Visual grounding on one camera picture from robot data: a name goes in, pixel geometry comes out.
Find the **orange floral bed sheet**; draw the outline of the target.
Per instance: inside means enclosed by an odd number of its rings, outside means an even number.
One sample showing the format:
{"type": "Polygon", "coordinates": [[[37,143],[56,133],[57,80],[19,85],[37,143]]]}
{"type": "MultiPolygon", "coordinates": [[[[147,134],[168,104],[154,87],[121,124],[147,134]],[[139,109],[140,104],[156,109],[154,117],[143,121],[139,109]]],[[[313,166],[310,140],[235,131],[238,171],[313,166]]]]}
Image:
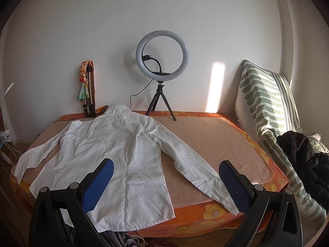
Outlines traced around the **orange floral bed sheet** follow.
{"type": "MultiPolygon", "coordinates": [[[[155,111],[151,116],[170,116],[169,112],[155,111]]],[[[270,156],[247,134],[239,125],[227,116],[219,113],[199,112],[175,112],[176,118],[182,117],[215,117],[225,118],[247,137],[247,140],[256,144],[256,151],[268,158],[268,165],[274,170],[273,178],[265,184],[261,184],[267,191],[279,192],[288,185],[288,178],[279,169],[270,156]]],[[[192,206],[175,208],[175,218],[166,222],[132,231],[131,235],[154,238],[184,238],[212,232],[216,229],[236,229],[242,222],[243,214],[233,215],[224,207],[210,200],[192,206]]]]}

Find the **white desk lamp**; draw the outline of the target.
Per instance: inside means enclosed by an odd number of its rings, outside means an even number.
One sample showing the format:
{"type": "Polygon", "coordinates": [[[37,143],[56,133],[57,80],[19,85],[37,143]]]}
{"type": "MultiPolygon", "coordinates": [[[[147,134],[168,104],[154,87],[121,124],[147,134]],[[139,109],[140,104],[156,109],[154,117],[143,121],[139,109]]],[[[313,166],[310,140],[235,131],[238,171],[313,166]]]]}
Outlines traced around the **white desk lamp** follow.
{"type": "Polygon", "coordinates": [[[11,91],[11,89],[14,87],[15,83],[11,83],[7,89],[4,91],[2,97],[1,97],[1,113],[3,118],[3,131],[1,132],[1,139],[5,142],[11,142],[11,131],[9,129],[10,123],[9,116],[8,116],[8,110],[6,105],[6,99],[8,96],[8,93],[11,91]]]}

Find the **folded silver tripod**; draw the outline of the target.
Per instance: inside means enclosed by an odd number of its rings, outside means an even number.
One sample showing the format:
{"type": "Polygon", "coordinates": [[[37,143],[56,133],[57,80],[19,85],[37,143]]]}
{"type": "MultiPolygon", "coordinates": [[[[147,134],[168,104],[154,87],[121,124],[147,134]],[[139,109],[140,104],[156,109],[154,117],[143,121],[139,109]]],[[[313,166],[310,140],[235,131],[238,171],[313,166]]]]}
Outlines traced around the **folded silver tripod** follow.
{"type": "Polygon", "coordinates": [[[90,82],[90,76],[91,76],[92,67],[89,65],[89,63],[86,63],[84,65],[84,68],[82,69],[82,81],[84,84],[84,103],[83,103],[83,109],[86,116],[92,116],[93,115],[93,98],[92,98],[92,85],[90,82]]]}

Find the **zebra print garment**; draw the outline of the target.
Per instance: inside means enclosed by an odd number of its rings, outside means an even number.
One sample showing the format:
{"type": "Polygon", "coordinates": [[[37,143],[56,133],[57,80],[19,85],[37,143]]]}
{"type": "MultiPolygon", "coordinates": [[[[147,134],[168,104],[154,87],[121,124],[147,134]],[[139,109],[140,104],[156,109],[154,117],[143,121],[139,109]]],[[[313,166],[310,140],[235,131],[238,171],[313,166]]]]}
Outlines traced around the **zebra print garment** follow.
{"type": "Polygon", "coordinates": [[[105,231],[100,233],[100,236],[105,241],[106,246],[112,247],[133,247],[143,246],[145,240],[139,237],[131,237],[126,232],[105,231]]]}

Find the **black jacket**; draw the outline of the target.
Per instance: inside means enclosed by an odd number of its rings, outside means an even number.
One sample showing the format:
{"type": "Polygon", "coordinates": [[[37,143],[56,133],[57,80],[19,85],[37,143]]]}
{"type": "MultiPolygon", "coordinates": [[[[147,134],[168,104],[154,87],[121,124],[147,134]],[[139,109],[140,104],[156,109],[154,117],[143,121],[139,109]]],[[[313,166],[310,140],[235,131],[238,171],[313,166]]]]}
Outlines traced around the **black jacket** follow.
{"type": "Polygon", "coordinates": [[[277,143],[287,156],[305,191],[328,211],[328,153],[315,150],[318,140],[301,133],[287,131],[277,143]]]}

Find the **beige fleece blanket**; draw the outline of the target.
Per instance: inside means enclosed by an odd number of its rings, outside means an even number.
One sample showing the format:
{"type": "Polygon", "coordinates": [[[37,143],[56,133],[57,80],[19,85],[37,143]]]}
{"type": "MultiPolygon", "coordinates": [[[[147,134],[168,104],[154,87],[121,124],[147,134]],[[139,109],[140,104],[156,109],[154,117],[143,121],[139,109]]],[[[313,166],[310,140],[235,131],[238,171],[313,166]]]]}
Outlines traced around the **beige fleece blanket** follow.
{"type": "MultiPolygon", "coordinates": [[[[195,150],[214,170],[228,160],[251,183],[265,184],[274,176],[268,158],[258,153],[256,144],[225,118],[179,116],[172,120],[170,116],[155,116],[154,119],[195,150]]],[[[175,169],[173,160],[166,154],[162,154],[162,168],[173,207],[210,201],[175,169]]]]}

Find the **colourful patterned scarf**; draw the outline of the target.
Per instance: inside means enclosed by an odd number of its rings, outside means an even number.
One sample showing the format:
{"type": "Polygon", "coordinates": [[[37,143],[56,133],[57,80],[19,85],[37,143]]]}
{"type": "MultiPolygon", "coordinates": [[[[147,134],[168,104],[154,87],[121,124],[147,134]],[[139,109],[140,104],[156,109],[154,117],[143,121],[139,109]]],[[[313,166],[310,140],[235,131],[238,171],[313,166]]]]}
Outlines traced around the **colourful patterned scarf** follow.
{"type": "Polygon", "coordinates": [[[81,63],[79,82],[81,82],[81,88],[78,99],[82,102],[82,108],[86,118],[98,117],[104,114],[108,109],[107,105],[98,109],[96,108],[94,63],[92,60],[81,63]]]}

